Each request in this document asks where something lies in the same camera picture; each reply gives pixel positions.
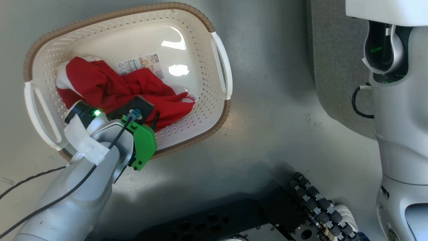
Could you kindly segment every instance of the black wire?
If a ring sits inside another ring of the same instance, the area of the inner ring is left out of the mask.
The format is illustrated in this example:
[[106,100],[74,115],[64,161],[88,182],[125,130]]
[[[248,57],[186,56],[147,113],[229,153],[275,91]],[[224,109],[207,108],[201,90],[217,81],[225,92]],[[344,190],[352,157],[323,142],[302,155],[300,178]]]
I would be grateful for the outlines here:
[[352,94],[352,108],[354,109],[355,113],[359,116],[362,116],[364,118],[368,118],[368,119],[374,119],[375,116],[372,114],[364,114],[361,113],[358,109],[357,109],[357,105],[355,104],[355,100],[357,99],[357,93],[358,91],[361,89],[360,86],[358,86],[358,88],[354,91],[354,93]]
[[[116,142],[119,140],[120,136],[123,134],[123,132],[125,131],[126,127],[128,127],[129,123],[132,121],[132,117],[129,117],[128,120],[126,121],[125,125],[123,126],[122,130],[120,130],[119,134],[116,136],[116,138],[112,141],[112,143],[109,146],[109,149],[111,149]],[[66,199],[68,196],[70,196],[75,190],[77,190],[80,186],[82,186],[82,184],[89,178],[89,176],[94,172],[95,168],[97,168],[96,165],[94,165],[91,170],[88,172],[88,174],[86,174],[86,176],[73,188],[71,189],[68,193],[66,193],[65,195],[63,195],[62,197],[58,198],[57,200],[37,209],[36,211],[32,212],[31,214],[29,214],[28,216],[26,216],[25,218],[23,218],[21,221],[17,222],[14,226],[12,226],[11,228],[9,228],[8,230],[6,230],[6,232],[2,233],[0,235],[0,239],[4,238],[4,236],[8,235],[12,230],[14,230],[15,228],[17,228],[18,226],[20,226],[22,223],[24,223],[25,221],[29,220],[30,218],[32,218],[33,216],[43,212],[44,210],[52,207],[53,205],[57,204],[58,202]]]
[[86,176],[73,188],[71,189],[68,193],[66,193],[65,195],[63,195],[62,197],[58,198],[57,200],[37,209],[36,211],[32,212],[30,215],[26,216],[25,218],[23,218],[21,221],[17,222],[14,226],[12,226],[11,228],[9,228],[8,230],[6,230],[6,232],[2,233],[0,235],[0,239],[2,239],[4,236],[6,236],[7,234],[9,234],[12,230],[14,230],[15,228],[17,228],[18,226],[20,226],[23,222],[29,220],[30,218],[32,218],[33,216],[35,216],[36,214],[39,214],[40,212],[52,207],[53,205],[57,204],[58,202],[64,200],[65,198],[67,198],[68,196],[70,196],[75,190],[77,190],[77,188],[79,188],[80,186],[82,186],[82,184],[88,179],[88,177],[94,172],[95,168],[97,166],[94,165],[91,170],[88,172],[88,174],[86,174]]
[[156,130],[156,126],[158,125],[158,121],[159,121],[159,116],[160,116],[160,112],[158,111],[155,115],[155,117],[152,120],[152,123],[150,124],[150,128],[155,131]]
[[125,123],[125,125],[123,125],[122,130],[120,130],[119,134],[116,136],[116,138],[111,142],[110,146],[108,147],[109,149],[111,149],[116,144],[116,142],[119,140],[120,136],[123,134],[125,129],[128,127],[129,123],[131,123],[131,121],[132,121],[132,117],[129,117],[126,120],[126,123]]
[[9,188],[8,190],[6,190],[4,193],[2,193],[2,194],[0,195],[0,199],[2,199],[4,196],[6,196],[6,194],[8,194],[10,191],[14,190],[14,189],[15,189],[15,188],[17,188],[18,186],[20,186],[20,185],[22,185],[22,184],[24,184],[24,183],[26,183],[26,182],[28,182],[28,181],[30,181],[30,180],[32,180],[32,179],[34,179],[34,178],[38,178],[38,177],[43,176],[43,175],[45,175],[45,174],[49,174],[49,173],[51,173],[51,172],[54,172],[54,171],[58,171],[58,170],[64,169],[64,168],[66,168],[66,167],[67,167],[67,166],[62,166],[62,167],[60,167],[60,168],[52,169],[52,170],[49,170],[49,171],[47,171],[47,172],[41,172],[41,173],[39,173],[39,174],[37,174],[37,175],[34,175],[34,176],[32,176],[32,177],[29,177],[29,178],[25,179],[24,181],[20,181],[20,182],[18,182],[17,184],[15,184],[13,187],[11,187],[11,188]]

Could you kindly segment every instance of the red cloth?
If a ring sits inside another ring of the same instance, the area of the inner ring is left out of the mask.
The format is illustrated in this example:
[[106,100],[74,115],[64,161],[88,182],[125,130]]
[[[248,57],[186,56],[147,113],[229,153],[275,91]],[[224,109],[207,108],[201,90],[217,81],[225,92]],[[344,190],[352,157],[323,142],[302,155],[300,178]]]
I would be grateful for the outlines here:
[[181,102],[187,92],[175,94],[171,87],[147,68],[118,75],[102,60],[88,62],[75,57],[67,64],[66,71],[75,90],[83,96],[82,98],[71,89],[58,88],[67,108],[84,99],[91,106],[108,114],[135,96],[142,96],[155,106],[146,121],[147,125],[150,125],[157,112],[160,113],[156,128],[158,131],[186,116],[194,105],[194,102]]

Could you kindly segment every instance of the basket handle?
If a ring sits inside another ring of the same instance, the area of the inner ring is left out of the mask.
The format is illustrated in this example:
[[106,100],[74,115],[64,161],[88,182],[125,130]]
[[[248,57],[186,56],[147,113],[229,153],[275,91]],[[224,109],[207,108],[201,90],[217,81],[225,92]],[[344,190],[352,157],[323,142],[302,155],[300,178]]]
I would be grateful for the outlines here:
[[227,57],[226,49],[224,48],[223,42],[221,41],[220,37],[216,32],[212,32],[211,34],[213,36],[215,45],[218,50],[217,53],[220,54],[221,64],[223,65],[225,82],[226,82],[226,86],[225,86],[225,89],[223,89],[223,92],[226,95],[226,100],[229,100],[230,97],[232,96],[232,91],[233,91],[232,69],[230,67],[230,62],[229,62],[229,58]]
[[[25,105],[27,106],[27,111],[28,111],[28,115],[30,116],[30,120],[33,123],[34,127],[36,128],[36,131],[40,135],[40,137],[52,148],[56,149],[57,151],[60,151],[62,150],[63,147],[61,147],[62,137],[59,132],[59,128],[55,124],[55,120],[52,117],[51,112],[49,111],[49,108],[46,104],[45,99],[43,98],[42,93],[31,82],[32,81],[25,82],[25,86],[24,86]],[[37,112],[34,93],[36,93],[36,96],[43,108],[43,111],[45,112],[49,120],[49,123],[51,124],[52,130],[55,133],[56,138],[53,138],[49,134],[49,132],[46,130],[46,127],[42,123],[42,120],[40,119],[39,113]]]

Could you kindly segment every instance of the blue connector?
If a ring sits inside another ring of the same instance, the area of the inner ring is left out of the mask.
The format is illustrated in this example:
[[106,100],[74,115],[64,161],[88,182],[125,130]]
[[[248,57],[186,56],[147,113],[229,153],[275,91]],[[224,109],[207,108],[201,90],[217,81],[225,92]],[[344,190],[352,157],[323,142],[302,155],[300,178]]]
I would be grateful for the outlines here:
[[134,121],[136,121],[140,117],[141,117],[141,110],[135,108],[133,111],[131,111],[126,116],[126,119],[129,120],[129,118],[132,118],[132,122],[134,122]]

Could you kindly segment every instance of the basket rim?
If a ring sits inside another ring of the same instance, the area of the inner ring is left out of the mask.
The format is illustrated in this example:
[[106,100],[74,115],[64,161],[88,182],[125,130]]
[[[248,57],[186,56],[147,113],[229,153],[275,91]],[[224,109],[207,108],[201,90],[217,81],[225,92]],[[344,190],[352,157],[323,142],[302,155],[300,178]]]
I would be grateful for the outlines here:
[[143,6],[136,6],[128,9],[118,10],[114,12],[104,13],[95,17],[86,18],[81,21],[69,24],[67,26],[58,28],[52,32],[49,32],[42,37],[40,37],[29,49],[27,55],[24,60],[24,81],[29,82],[33,79],[33,62],[38,53],[38,51],[49,41],[60,37],[64,34],[70,33],[72,31],[81,29],[83,27],[87,27],[93,24],[97,24],[100,22],[104,22],[107,20],[120,18],[128,15],[139,14],[144,12],[153,12],[159,10],[168,10],[168,9],[176,9],[186,11],[196,18],[198,18],[204,26],[207,28],[209,33],[215,32],[213,24],[210,20],[199,11],[197,8],[192,7],[191,5],[185,3],[177,3],[177,2],[168,2],[168,3],[156,3],[149,4]]
[[[139,14],[144,12],[152,12],[152,11],[159,11],[159,10],[167,10],[167,9],[177,9],[186,11],[196,18],[198,18],[204,26],[207,28],[207,31],[209,33],[215,32],[215,28],[213,24],[209,21],[207,16],[205,16],[201,11],[199,11],[197,8],[192,7],[191,5],[185,4],[185,3],[178,3],[178,2],[168,2],[168,3],[157,3],[157,4],[150,4],[150,5],[143,5],[143,6],[137,6],[133,8],[118,10],[114,12],[109,12],[105,14],[101,14],[95,17],[87,18],[72,24],[69,24],[67,26],[58,28],[52,32],[49,32],[45,34],[44,36],[40,37],[29,49],[27,52],[27,55],[24,60],[24,81],[29,82],[33,79],[33,62],[34,59],[38,53],[38,51],[49,41],[60,37],[64,34],[70,33],[72,31],[81,29],[83,27],[87,27],[93,24],[97,24],[100,22],[104,22],[110,19],[120,18],[127,15],[133,15],[133,14]],[[172,145],[167,148],[163,148],[161,150],[157,150],[155,154],[153,155],[152,159],[168,155],[170,153],[173,153],[178,150],[182,150],[184,148],[187,148],[193,144],[196,144],[200,141],[203,141],[207,139],[208,137],[212,136],[214,133],[216,133],[225,123],[231,107],[231,101],[225,100],[224,101],[224,108],[223,112],[219,118],[219,120],[215,123],[213,127],[211,127],[209,130],[205,131],[204,133],[201,133],[195,137],[192,137],[184,142],[177,143],[175,145]],[[62,149],[59,151],[59,154],[66,159],[67,161],[70,161],[72,158],[72,155],[70,152],[68,152],[67,149]]]

